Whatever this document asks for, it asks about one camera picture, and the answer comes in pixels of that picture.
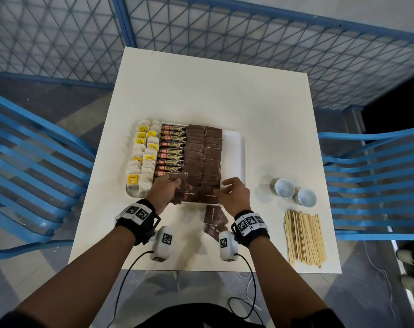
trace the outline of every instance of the white electronic device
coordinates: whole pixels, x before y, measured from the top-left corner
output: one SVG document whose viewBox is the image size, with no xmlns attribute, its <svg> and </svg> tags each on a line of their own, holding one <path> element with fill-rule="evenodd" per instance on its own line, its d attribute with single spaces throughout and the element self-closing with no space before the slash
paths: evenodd
<svg viewBox="0 0 414 328">
<path fill-rule="evenodd" d="M 234 239 L 234 235 L 231 231 L 222 231 L 219 234 L 219 255 L 221 260 L 235 261 L 238 256 L 237 242 Z"/>
<path fill-rule="evenodd" d="M 151 260 L 163 262 L 169 259 L 171 255 L 171 244 L 174 237 L 174 231 L 171 227 L 162 226 L 155 231 L 155 235 L 149 241 L 153 241 L 153 253 L 150 254 Z"/>
</svg>

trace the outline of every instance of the forearm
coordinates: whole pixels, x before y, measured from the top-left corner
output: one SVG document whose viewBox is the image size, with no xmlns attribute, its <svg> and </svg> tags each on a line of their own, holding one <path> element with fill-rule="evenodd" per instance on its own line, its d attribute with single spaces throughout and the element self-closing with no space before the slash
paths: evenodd
<svg viewBox="0 0 414 328">
<path fill-rule="evenodd" d="M 89 327 L 136 238 L 117 226 L 22 302 L 17 310 L 48 328 Z"/>
<path fill-rule="evenodd" d="M 277 328 L 289 327 L 293 318 L 304 318 L 328 308 L 268 238 L 254 239 L 249 251 L 265 302 Z"/>
</svg>

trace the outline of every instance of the white cable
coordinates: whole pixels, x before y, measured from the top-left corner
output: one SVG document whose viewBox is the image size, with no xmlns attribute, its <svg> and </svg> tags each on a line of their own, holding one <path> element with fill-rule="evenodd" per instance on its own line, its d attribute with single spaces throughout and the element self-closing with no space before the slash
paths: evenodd
<svg viewBox="0 0 414 328">
<path fill-rule="evenodd" d="M 377 268 L 374 264 L 373 264 L 373 262 L 371 261 L 371 259 L 370 259 L 370 257 L 369 257 L 369 255 L 368 255 L 368 251 L 367 251 L 367 244 L 365 243 L 365 241 L 363 241 L 364 242 L 364 247 L 365 247 L 365 254 L 367 255 L 367 258 L 368 258 L 368 261 L 370 262 L 370 264 L 376 269 L 376 270 L 378 270 L 379 272 L 381 272 L 382 273 L 382 275 L 385 277 L 385 279 L 386 279 L 386 281 L 388 282 L 388 286 L 389 286 L 389 289 L 390 289 L 390 309 L 391 309 L 391 312 L 393 313 L 393 315 L 394 315 L 394 318 L 396 318 L 396 313 L 394 312 L 394 309 L 393 309 L 393 287 L 391 286 L 391 282 L 390 282 L 390 280 L 389 280 L 389 278 L 388 278 L 388 274 L 383 270 L 383 269 L 379 269 L 379 268 Z"/>
<path fill-rule="evenodd" d="M 247 279 L 248 277 L 250 277 L 251 276 L 251 273 L 250 274 L 248 274 L 248 276 L 243 276 L 243 275 L 240 275 L 240 273 L 239 272 L 237 272 L 237 274 L 240 276 L 240 277 L 243 277 L 244 279 Z M 251 276 L 251 278 L 249 279 L 249 281 L 248 281 L 248 284 L 247 284 L 247 286 L 246 286 L 246 292 L 245 292 L 245 294 L 246 294 L 246 297 L 248 298 L 248 300 L 245 300 L 245 299 L 242 299 L 242 301 L 244 301 L 244 302 L 246 302 L 246 303 L 248 303 L 248 304 L 250 304 L 250 305 L 252 305 L 253 304 L 253 302 L 251 301 L 251 299 L 249 298 L 249 296 L 248 296 L 248 289 L 249 289 L 249 285 L 251 284 L 251 281 L 253 280 L 253 277 Z M 256 304 L 254 304 L 254 307 L 256 308 L 256 309 L 258 309 L 259 311 L 261 311 L 262 309 L 261 308 L 259 308 Z"/>
</svg>

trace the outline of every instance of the person's left arm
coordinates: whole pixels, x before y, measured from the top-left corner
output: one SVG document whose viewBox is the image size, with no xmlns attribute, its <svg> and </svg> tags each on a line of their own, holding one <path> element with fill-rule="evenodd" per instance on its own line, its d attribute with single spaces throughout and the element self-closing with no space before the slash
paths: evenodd
<svg viewBox="0 0 414 328">
<path fill-rule="evenodd" d="M 170 182 L 168 174 L 155 180 L 145 199 L 157 215 L 166 208 L 180 183 L 180 179 Z M 89 327 L 135 242 L 133 232 L 116 226 L 31 294 L 14 312 L 25 314 L 46 328 Z"/>
</svg>

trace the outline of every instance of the cup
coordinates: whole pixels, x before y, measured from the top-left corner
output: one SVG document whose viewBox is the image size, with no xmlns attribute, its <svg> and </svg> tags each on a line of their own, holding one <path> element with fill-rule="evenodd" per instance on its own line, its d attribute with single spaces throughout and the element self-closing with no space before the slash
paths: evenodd
<svg viewBox="0 0 414 328">
<path fill-rule="evenodd" d="M 316 194 L 311 189 L 304 187 L 298 191 L 297 200 L 301 206 L 313 207 L 316 205 Z"/>
<path fill-rule="evenodd" d="M 274 189 L 275 193 L 284 199 L 292 198 L 295 192 L 294 184 L 286 178 L 278 179 L 277 182 L 275 182 Z"/>
</svg>

